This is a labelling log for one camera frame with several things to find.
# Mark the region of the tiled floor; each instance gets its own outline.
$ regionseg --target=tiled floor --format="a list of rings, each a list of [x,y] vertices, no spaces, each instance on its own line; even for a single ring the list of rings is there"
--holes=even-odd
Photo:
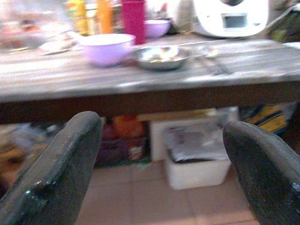
[[[259,225],[233,171],[213,187],[174,191],[163,162],[94,170],[76,225]]]

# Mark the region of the small purple bowl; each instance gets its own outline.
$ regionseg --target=small purple bowl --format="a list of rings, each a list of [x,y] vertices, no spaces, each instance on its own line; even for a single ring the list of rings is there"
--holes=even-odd
[[[134,43],[135,36],[130,34],[99,34],[83,37],[80,42],[84,56],[101,67],[121,63]]]
[[[159,38],[168,32],[171,25],[169,20],[146,20],[146,37]]]

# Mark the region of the white appliance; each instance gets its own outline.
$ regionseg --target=white appliance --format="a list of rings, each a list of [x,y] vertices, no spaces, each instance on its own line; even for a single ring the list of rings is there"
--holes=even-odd
[[[267,25],[269,0],[193,0],[192,29],[220,38],[255,35]]]

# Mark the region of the stainless steel bowl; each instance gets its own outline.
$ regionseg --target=stainless steel bowl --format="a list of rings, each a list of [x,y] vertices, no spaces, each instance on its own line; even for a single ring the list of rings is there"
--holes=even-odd
[[[133,57],[139,67],[154,70],[178,69],[189,58],[189,50],[174,46],[151,46],[139,48]]]

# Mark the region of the wooden table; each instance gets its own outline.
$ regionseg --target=wooden table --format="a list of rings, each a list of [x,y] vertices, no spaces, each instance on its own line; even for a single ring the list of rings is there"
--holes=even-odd
[[[178,35],[147,45],[165,44],[201,48],[207,42],[197,35]],[[271,40],[208,44],[233,74],[209,74],[192,58],[178,70],[154,72],[135,67],[130,60],[98,68],[80,51],[2,54],[0,123],[68,120],[86,110],[115,116],[300,100],[299,50]]]

